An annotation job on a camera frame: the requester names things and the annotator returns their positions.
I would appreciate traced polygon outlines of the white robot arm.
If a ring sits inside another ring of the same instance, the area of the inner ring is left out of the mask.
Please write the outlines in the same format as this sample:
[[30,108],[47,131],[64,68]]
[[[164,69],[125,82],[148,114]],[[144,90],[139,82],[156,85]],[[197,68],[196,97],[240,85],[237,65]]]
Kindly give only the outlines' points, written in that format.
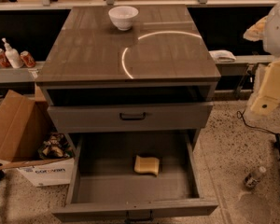
[[263,49],[276,58],[256,71],[254,91],[245,110],[249,120],[268,116],[280,105],[280,0],[269,14],[244,33],[244,39],[263,43]]

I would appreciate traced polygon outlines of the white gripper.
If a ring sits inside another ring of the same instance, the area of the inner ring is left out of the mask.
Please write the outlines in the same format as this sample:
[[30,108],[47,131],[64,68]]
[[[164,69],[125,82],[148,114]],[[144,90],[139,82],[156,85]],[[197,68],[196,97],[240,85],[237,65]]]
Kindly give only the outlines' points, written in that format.
[[248,118],[270,115],[280,105],[280,60],[260,64],[255,74],[253,93],[247,106]]

